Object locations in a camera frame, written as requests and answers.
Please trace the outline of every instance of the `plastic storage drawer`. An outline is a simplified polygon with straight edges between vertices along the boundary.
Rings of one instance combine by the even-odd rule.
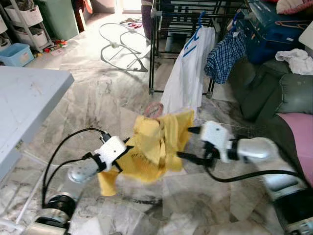
[[[23,67],[34,59],[29,45],[15,43],[7,49],[0,51],[0,62],[6,66]]]
[[[36,34],[33,34],[33,37],[39,47],[48,43],[48,39],[45,35],[45,32],[40,28],[32,28],[32,30],[36,31]],[[21,43],[25,43],[30,45],[32,48],[36,48],[36,45],[30,40],[30,37],[27,33],[22,33],[19,31],[15,31],[16,35],[19,37]]]
[[[249,20],[237,20],[237,27],[245,32],[250,62],[261,64],[273,58],[278,51],[303,47],[298,41],[303,29],[298,25],[308,22],[297,16],[278,15],[272,3],[251,0],[249,6],[252,13],[241,10]]]
[[[15,11],[12,5],[7,6],[4,9],[8,13],[12,21],[21,22],[17,12]],[[43,21],[39,7],[37,5],[33,9],[27,11],[20,11],[20,13],[25,19],[25,22],[28,26],[33,26]]]
[[[3,33],[7,30],[8,28],[6,27],[1,15],[0,15],[0,33]]]

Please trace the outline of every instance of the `metal clothes rack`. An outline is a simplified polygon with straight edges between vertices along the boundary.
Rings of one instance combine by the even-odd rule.
[[[219,41],[226,34],[227,22],[234,18],[238,8],[246,8],[247,0],[153,0],[151,10],[151,50],[150,50],[150,73],[149,73],[149,94],[162,93],[162,90],[154,90],[154,69],[155,57],[172,58],[169,54],[179,54],[169,50],[160,51],[160,35],[171,38],[174,34],[184,37],[192,37],[197,30],[198,17],[202,11],[206,13],[202,17],[202,25],[215,27],[219,31]],[[212,97],[214,81],[211,78],[207,93],[208,98]]]

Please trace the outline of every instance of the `white towel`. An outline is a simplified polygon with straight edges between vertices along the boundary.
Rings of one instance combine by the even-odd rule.
[[[313,59],[304,50],[279,51],[275,58],[278,61],[287,61],[292,73],[313,75]]]

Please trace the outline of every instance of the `pink cloth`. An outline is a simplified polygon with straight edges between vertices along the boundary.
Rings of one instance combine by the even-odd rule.
[[[291,15],[313,6],[313,0],[279,0],[276,5],[278,14]]]
[[[292,130],[303,173],[313,187],[313,115],[302,113],[278,115]]]

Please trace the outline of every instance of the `blue basket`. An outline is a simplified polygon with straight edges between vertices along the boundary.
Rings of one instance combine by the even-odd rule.
[[[15,43],[0,51],[0,62],[3,62],[6,66],[23,67],[33,59],[34,56],[27,44]]]

